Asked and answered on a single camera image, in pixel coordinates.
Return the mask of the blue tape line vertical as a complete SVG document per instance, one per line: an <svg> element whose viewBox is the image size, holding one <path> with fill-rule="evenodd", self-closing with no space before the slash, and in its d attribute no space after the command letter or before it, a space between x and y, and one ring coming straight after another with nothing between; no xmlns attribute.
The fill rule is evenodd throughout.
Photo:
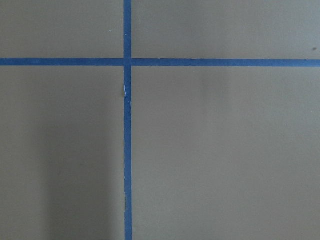
<svg viewBox="0 0 320 240"><path fill-rule="evenodd" d="M133 238L132 212L132 1L123 1L125 239Z"/></svg>

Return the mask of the blue tape line horizontal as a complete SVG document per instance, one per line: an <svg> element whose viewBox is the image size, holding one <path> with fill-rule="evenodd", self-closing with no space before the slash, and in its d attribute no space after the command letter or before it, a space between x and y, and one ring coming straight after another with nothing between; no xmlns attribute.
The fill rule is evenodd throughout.
<svg viewBox="0 0 320 240"><path fill-rule="evenodd" d="M134 67L302 67L320 66L318 59L220 58L1 58L1 66L116 66Z"/></svg>

